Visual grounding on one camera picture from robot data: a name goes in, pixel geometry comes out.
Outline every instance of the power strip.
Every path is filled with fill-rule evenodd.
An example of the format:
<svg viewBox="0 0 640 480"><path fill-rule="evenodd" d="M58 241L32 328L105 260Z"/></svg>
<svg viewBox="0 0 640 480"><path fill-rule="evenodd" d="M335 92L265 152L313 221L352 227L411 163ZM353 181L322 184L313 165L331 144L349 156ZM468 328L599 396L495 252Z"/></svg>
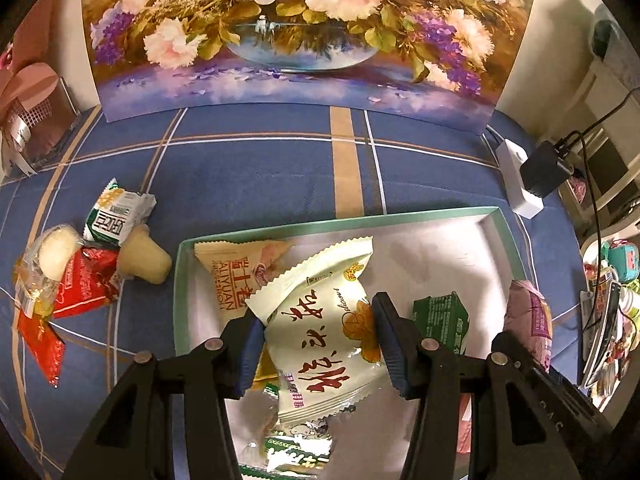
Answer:
<svg viewBox="0 0 640 480"><path fill-rule="evenodd" d="M533 218L542 211L544 205L542 199L524 189L522 183L520 167L527 160L527 152L515 142L505 140L495 150L495 154L498 157L511 209L524 218Z"/></svg>

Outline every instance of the white wall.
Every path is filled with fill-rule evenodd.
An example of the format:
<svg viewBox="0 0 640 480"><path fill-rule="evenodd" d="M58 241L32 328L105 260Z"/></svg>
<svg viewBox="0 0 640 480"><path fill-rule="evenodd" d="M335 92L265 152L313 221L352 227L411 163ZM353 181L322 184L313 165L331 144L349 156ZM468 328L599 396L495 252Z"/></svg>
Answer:
<svg viewBox="0 0 640 480"><path fill-rule="evenodd" d="M81 109L98 104L86 55L80 0L58 0L50 63ZM600 0L534 0L498 110L538 136L560 113L591 62L587 38Z"/></svg>

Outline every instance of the purple flower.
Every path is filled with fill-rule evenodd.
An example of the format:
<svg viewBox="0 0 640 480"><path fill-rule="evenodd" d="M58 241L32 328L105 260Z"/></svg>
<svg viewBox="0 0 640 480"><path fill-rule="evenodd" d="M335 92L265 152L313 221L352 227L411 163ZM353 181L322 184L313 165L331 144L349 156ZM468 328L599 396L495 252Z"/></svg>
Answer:
<svg viewBox="0 0 640 480"><path fill-rule="evenodd" d="M460 92L465 94L480 95L480 76L464 68L447 70L450 81L460 84Z"/></svg>
<svg viewBox="0 0 640 480"><path fill-rule="evenodd" d="M465 62L460 44L454 40L456 28L428 10L414 12L418 29L414 32L417 38L436 46L440 60L459 67Z"/></svg>
<svg viewBox="0 0 640 480"><path fill-rule="evenodd" d="M122 35L134 17L128 12L121 12L104 29L104 37L94 51L96 63L114 65L124 57Z"/></svg>

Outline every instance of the floral painting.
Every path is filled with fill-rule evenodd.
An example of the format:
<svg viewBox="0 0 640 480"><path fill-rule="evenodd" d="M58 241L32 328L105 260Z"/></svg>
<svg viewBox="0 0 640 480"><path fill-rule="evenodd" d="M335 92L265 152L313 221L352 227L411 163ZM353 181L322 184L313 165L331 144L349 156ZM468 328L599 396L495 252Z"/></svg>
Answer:
<svg viewBox="0 0 640 480"><path fill-rule="evenodd" d="M82 0L108 120L239 102L486 124L532 0Z"/></svg>

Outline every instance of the screw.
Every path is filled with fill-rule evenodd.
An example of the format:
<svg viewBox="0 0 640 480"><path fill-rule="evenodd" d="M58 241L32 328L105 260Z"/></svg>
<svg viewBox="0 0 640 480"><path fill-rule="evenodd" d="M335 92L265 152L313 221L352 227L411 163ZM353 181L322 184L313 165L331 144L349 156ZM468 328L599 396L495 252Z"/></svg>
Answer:
<svg viewBox="0 0 640 480"><path fill-rule="evenodd" d="M154 355L149 350L143 350L133 356L133 360L139 365L147 364Z"/></svg>
<svg viewBox="0 0 640 480"><path fill-rule="evenodd" d="M434 350L440 348L440 343L438 343L435 339L431 339L430 337L428 337L422 340L420 346L422 346L422 348L424 348L425 350L430 350L431 352L433 352Z"/></svg>
<svg viewBox="0 0 640 480"><path fill-rule="evenodd" d="M491 354L491 361L496 363L498 366L504 366L509 361L509 358L502 352L494 352Z"/></svg>
<svg viewBox="0 0 640 480"><path fill-rule="evenodd" d="M204 343L204 348L211 351L220 350L223 344L222 339L219 337L212 337L211 339L207 339L207 342Z"/></svg>

